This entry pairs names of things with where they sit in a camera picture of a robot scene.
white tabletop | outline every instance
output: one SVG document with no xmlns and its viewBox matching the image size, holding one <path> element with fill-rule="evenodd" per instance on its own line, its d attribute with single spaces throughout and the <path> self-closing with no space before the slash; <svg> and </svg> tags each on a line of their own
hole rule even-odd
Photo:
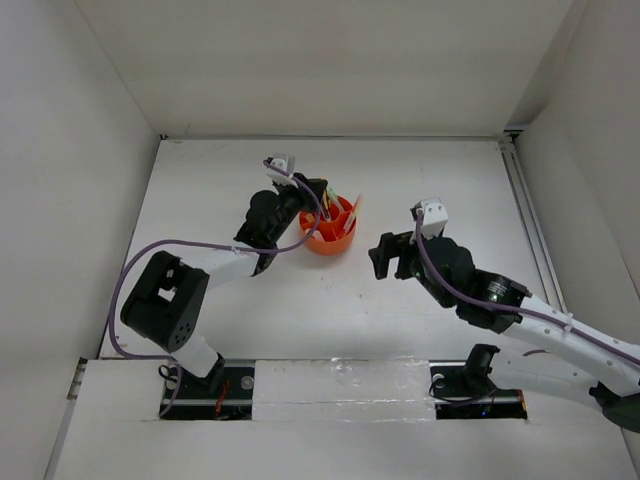
<svg viewBox="0 0 640 480">
<path fill-rule="evenodd" d="M 319 363 L 313 382 L 308 362 L 259 362 L 260 420 L 212 422 L 157 418 L 156 361 L 90 362 L 54 478 L 636 478 L 620 429 L 582 405 L 525 392 L 529 421 L 435 420 L 424 388 L 402 387 L 420 363 Z"/>
<path fill-rule="evenodd" d="M 227 358 L 466 358 L 475 343 L 524 349 L 470 327 L 415 281 L 377 281 L 367 250 L 385 232 L 413 228 L 409 208 L 439 196 L 446 234 L 469 248 L 476 266 L 500 272 L 542 295 L 496 141 L 188 140 L 161 143 L 129 256 L 159 239 L 229 243 L 251 196 L 270 188 L 261 162 L 296 156 L 296 170 L 325 177 L 335 191 L 364 196 L 351 249 L 321 257 L 306 248 L 282 254 L 263 274 L 207 294 L 198 330 Z M 299 239 L 295 225 L 280 246 Z M 187 248 L 167 248 L 183 254 Z M 125 283 L 118 312 L 149 257 Z M 159 353 L 118 319 L 120 342 Z M 116 356 L 108 339 L 102 357 Z"/>
</svg>

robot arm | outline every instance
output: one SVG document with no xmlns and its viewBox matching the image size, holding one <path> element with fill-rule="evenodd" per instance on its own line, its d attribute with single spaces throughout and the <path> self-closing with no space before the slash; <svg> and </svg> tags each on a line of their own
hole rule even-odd
<svg viewBox="0 0 640 480">
<path fill-rule="evenodd" d="M 567 398 L 640 431 L 639 346 L 558 312 L 503 275 L 476 269 L 469 250 L 443 236 L 448 216 L 439 199 L 423 200 L 412 213 L 415 231 L 384 234 L 369 251 L 376 278 L 385 278 L 389 260 L 398 257 L 395 277 L 415 278 L 459 318 L 553 354 L 512 358 L 493 345 L 476 345 L 464 367 L 468 387 L 479 396 L 517 388 Z"/>
<path fill-rule="evenodd" d="M 327 187 L 326 180 L 294 173 L 295 159 L 290 155 L 274 155 L 266 163 L 287 175 L 269 170 L 278 193 L 263 190 L 251 198 L 245 222 L 234 238 L 239 250 L 207 249 L 183 258 L 166 251 L 155 253 L 120 312 L 125 325 L 170 354 L 210 393 L 220 386 L 224 358 L 202 335 L 194 334 L 206 292 L 264 272 L 290 223 L 301 211 L 316 210 L 311 192 L 321 198 Z M 310 190 L 298 188 L 298 182 Z"/>
</svg>

purple cable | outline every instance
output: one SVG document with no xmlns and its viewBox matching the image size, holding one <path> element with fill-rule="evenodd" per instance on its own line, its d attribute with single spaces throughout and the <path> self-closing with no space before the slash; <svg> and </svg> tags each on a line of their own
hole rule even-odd
<svg viewBox="0 0 640 480">
<path fill-rule="evenodd" d="M 424 221 L 424 212 L 421 210 L 418 210 L 418 215 L 416 218 L 416 230 L 415 230 L 415 234 L 416 234 L 416 241 L 418 244 L 418 250 L 420 251 L 420 256 L 422 257 L 422 261 L 426 264 L 427 268 L 429 269 L 429 273 L 431 273 L 431 275 L 436 279 L 436 281 L 447 291 L 449 292 L 451 295 L 453 295 L 454 297 L 456 297 L 459 300 L 462 300 L 463 302 L 469 303 L 471 305 L 475 305 L 476 307 L 481 307 L 481 308 L 486 308 L 488 310 L 492 310 L 492 311 L 501 311 L 501 312 L 511 312 L 511 313 L 521 313 L 524 315 L 529 315 L 530 317 L 535 317 L 535 318 L 539 318 L 540 320 L 544 320 L 546 322 L 549 322 L 557 327 L 560 327 L 562 329 L 564 329 L 567 324 L 564 323 L 561 320 L 558 320 L 557 318 L 554 318 L 550 315 L 546 315 L 544 313 L 540 313 L 540 312 L 536 312 L 535 310 L 529 310 L 528 308 L 520 308 L 520 307 L 512 307 L 510 305 L 501 305 L 499 303 L 491 303 L 491 302 L 483 302 L 481 300 L 476 300 L 475 298 L 469 297 L 467 295 L 465 295 L 462 292 L 459 292 L 458 290 L 456 290 L 455 288 L 453 288 L 451 285 L 449 285 L 449 283 L 447 283 L 447 281 L 442 277 L 442 275 L 440 275 L 440 272 L 438 272 L 438 269 L 435 267 L 435 265 L 433 264 L 433 262 L 431 261 L 431 259 L 429 258 L 429 255 L 427 254 L 427 250 L 426 248 L 424 248 L 424 244 L 423 242 L 419 241 L 419 239 L 422 238 L 422 223 Z M 640 359 L 629 355 L 626 352 L 623 352 L 621 350 L 618 350 L 615 347 L 612 347 L 610 345 L 607 345 L 606 343 L 604 343 L 603 341 L 595 338 L 592 335 L 589 335 L 586 332 L 583 332 L 582 330 L 579 330 L 577 328 L 572 328 L 571 329 L 571 333 L 573 335 L 576 335 L 577 337 L 582 338 L 583 340 L 586 340 L 587 342 L 600 347 L 601 349 L 605 350 L 606 352 L 612 353 L 613 355 L 616 355 L 620 358 L 623 358 L 624 360 L 633 363 L 634 365 L 640 366 Z"/>
<path fill-rule="evenodd" d="M 313 201 L 315 202 L 315 204 L 316 204 L 316 215 L 315 215 L 316 221 L 315 221 L 313 227 L 311 228 L 311 230 L 309 230 L 307 232 L 307 234 L 302 238 L 302 240 L 300 240 L 300 241 L 298 241 L 298 242 L 296 242 L 293 245 L 290 245 L 288 247 L 274 248 L 274 249 L 250 248 L 250 247 L 233 247 L 231 245 L 218 245 L 218 244 L 215 244 L 215 243 L 191 242 L 191 241 L 188 241 L 188 240 L 176 240 L 176 239 L 158 240 L 157 242 L 153 242 L 153 243 L 147 245 L 142 250 L 140 250 L 138 253 L 136 253 L 131 258 L 131 260 L 129 260 L 125 264 L 124 268 L 122 269 L 122 272 L 120 273 L 120 276 L 118 277 L 118 280 L 116 281 L 116 285 L 115 285 L 115 287 L 113 289 L 113 294 L 111 295 L 111 302 L 109 303 L 109 314 L 107 316 L 107 330 L 109 332 L 109 340 L 111 341 L 111 345 L 113 346 L 113 349 L 119 355 L 121 355 L 123 358 L 125 358 L 127 360 L 169 360 L 172 363 L 174 363 L 176 365 L 177 369 L 178 369 L 178 378 L 176 379 L 176 387 L 174 388 L 173 393 L 171 394 L 171 398 L 169 399 L 168 405 L 164 408 L 164 410 L 162 410 L 162 412 L 160 412 L 160 416 L 161 417 L 163 415 L 165 415 L 171 409 L 171 407 L 175 403 L 175 400 L 176 400 L 176 398 L 178 396 L 178 390 L 180 389 L 180 383 L 182 382 L 182 367 L 170 355 L 137 355 L 137 354 L 133 354 L 133 353 L 127 352 L 118 343 L 118 338 L 116 336 L 116 309 L 117 309 L 117 304 L 118 304 L 118 297 L 120 296 L 120 291 L 122 290 L 122 286 L 124 284 L 124 280 L 127 278 L 127 275 L 129 274 L 129 272 L 131 271 L 133 266 L 136 263 L 138 263 L 138 261 L 145 254 L 147 254 L 151 250 L 154 250 L 154 249 L 156 249 L 158 247 L 161 247 L 163 245 L 182 245 L 182 246 L 187 246 L 187 247 L 210 248 L 210 249 L 213 249 L 213 250 L 238 251 L 238 252 L 248 252 L 248 253 L 267 254 L 267 255 L 290 252 L 291 250 L 295 250 L 296 248 L 298 248 L 301 245 L 303 245 L 315 233 L 316 229 L 318 228 L 318 224 L 320 223 L 320 212 L 322 211 L 322 205 L 320 204 L 320 200 L 318 199 L 318 197 L 316 196 L 314 191 L 311 190 L 311 188 L 309 188 L 307 185 L 305 185 L 302 181 L 300 181 L 299 179 L 297 179 L 293 175 L 289 175 L 284 170 L 281 170 L 281 169 L 279 169 L 277 167 L 272 166 L 269 163 L 268 160 L 264 161 L 264 165 L 267 168 L 269 168 L 269 169 L 271 169 L 271 170 L 273 170 L 273 171 L 275 171 L 275 172 L 277 172 L 277 173 L 279 173 L 281 175 L 284 175 L 285 177 L 291 178 L 294 182 L 296 182 L 298 184 L 299 187 L 304 189 L 311 196 Z"/>
</svg>

